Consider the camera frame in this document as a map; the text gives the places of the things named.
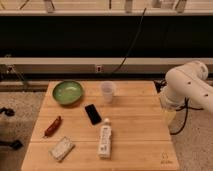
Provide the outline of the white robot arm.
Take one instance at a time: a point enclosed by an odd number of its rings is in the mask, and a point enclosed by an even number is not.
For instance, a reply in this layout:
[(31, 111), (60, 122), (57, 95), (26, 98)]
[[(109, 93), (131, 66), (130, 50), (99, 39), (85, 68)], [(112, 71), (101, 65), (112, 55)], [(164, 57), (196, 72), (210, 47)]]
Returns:
[(213, 113), (213, 87), (206, 83), (208, 73), (207, 66), (201, 61), (188, 62), (166, 73), (166, 86), (161, 89), (159, 99), (168, 125), (186, 98)]

